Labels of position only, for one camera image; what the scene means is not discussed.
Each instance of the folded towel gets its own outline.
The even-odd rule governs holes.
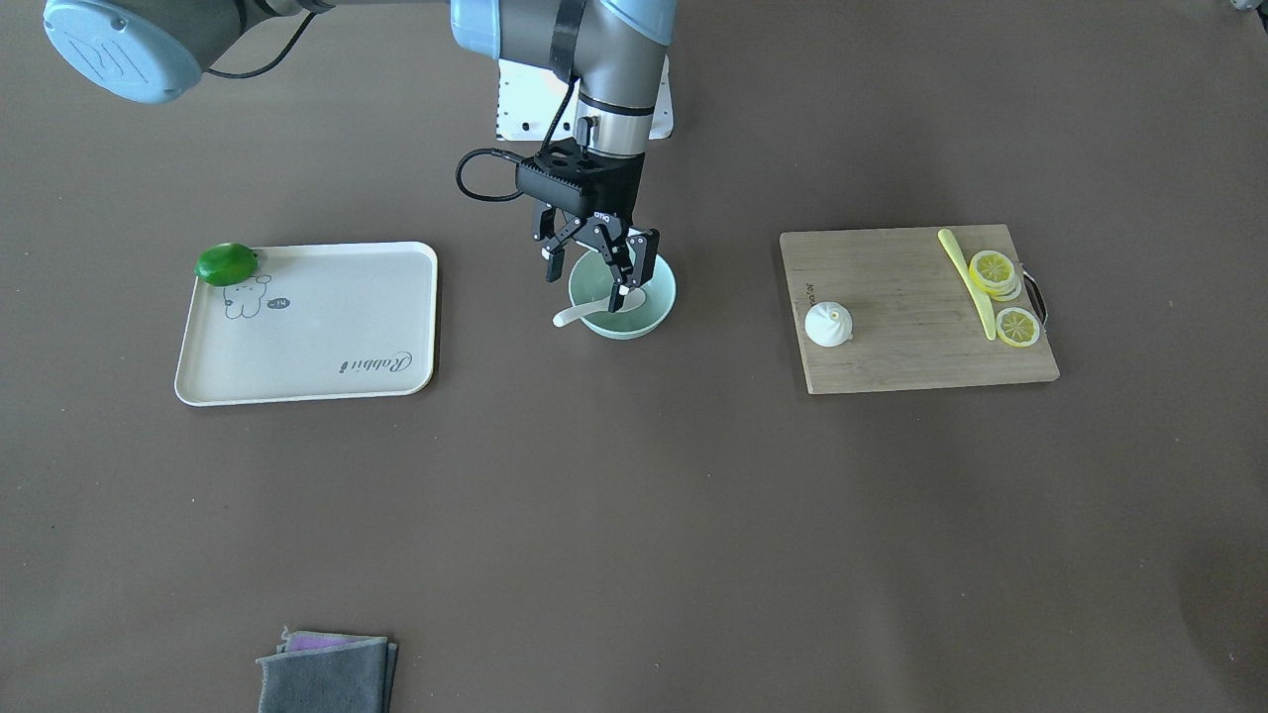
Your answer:
[[[281,632],[264,669],[260,713],[387,713],[397,646],[387,637]]]

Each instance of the green lime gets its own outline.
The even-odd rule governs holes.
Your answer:
[[[246,245],[222,242],[198,256],[194,274],[207,284],[226,287],[251,277],[259,265],[260,260]]]

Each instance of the blue joint cap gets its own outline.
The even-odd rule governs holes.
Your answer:
[[[673,14],[678,0],[601,0],[625,24],[639,30],[657,44],[670,46],[673,39]]]
[[[500,0],[450,0],[449,27],[464,49],[497,60],[502,56]]]
[[[180,41],[107,0],[48,0],[44,33],[81,75],[133,101],[171,101],[203,77]]]

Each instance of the tray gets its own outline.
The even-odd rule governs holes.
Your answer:
[[[176,365],[190,406],[403,396],[431,379],[437,261],[422,242],[255,249],[231,287],[194,283]]]
[[[965,258],[998,250],[1021,265],[1007,226],[942,226]],[[801,365],[810,393],[860,393],[1050,382],[1060,376],[1047,335],[1014,349],[987,341],[978,311],[942,251],[938,228],[789,232],[780,236]],[[839,302],[853,339],[824,348],[805,335],[817,302]],[[1004,307],[1031,307],[1026,292]]]

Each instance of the wooden cutting board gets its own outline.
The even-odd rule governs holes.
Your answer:
[[[940,226],[955,231],[971,260],[998,250],[1021,265],[1007,226]],[[940,227],[786,232],[784,274],[810,393],[861,393],[1050,382],[1060,372],[1047,335],[1026,349],[988,341],[973,299],[938,242]],[[853,339],[819,346],[805,335],[818,302],[839,302]],[[1032,313],[1026,291],[1012,302]]]

